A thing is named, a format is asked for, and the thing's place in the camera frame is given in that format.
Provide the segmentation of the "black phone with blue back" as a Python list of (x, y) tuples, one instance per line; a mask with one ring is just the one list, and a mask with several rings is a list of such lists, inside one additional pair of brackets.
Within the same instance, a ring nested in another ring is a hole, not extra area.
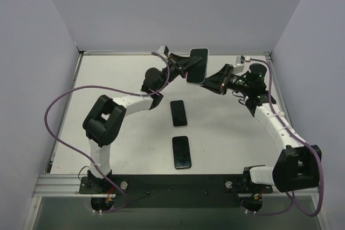
[(207, 48), (194, 48), (190, 50), (191, 57), (199, 57), (195, 65), (187, 73), (187, 83), (200, 85), (205, 81), (208, 64), (209, 50)]

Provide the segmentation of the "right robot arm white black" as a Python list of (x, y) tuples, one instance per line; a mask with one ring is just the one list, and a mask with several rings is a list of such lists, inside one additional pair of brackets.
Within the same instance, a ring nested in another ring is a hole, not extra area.
[(280, 192), (291, 192), (318, 187), (321, 184), (321, 150), (306, 143), (285, 119), (272, 97), (272, 83), (265, 82), (271, 75), (267, 63), (256, 60), (243, 75), (234, 74), (233, 66), (226, 64), (208, 77), (202, 87), (219, 95), (227, 90), (241, 93), (245, 106), (267, 131), (280, 150), (275, 166), (249, 168), (249, 180), (257, 185), (275, 186)]

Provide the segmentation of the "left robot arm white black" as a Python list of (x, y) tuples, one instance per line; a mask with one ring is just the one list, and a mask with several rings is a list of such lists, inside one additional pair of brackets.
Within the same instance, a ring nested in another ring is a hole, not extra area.
[(178, 76), (185, 78), (189, 71), (202, 62), (202, 58), (181, 57), (172, 53), (166, 61), (168, 64), (162, 70), (150, 68), (146, 71), (139, 93), (116, 98), (102, 95), (86, 116), (82, 127), (89, 140), (92, 159), (87, 177), (97, 192), (104, 193), (110, 188), (110, 149), (124, 118), (156, 108), (163, 99), (159, 89)]

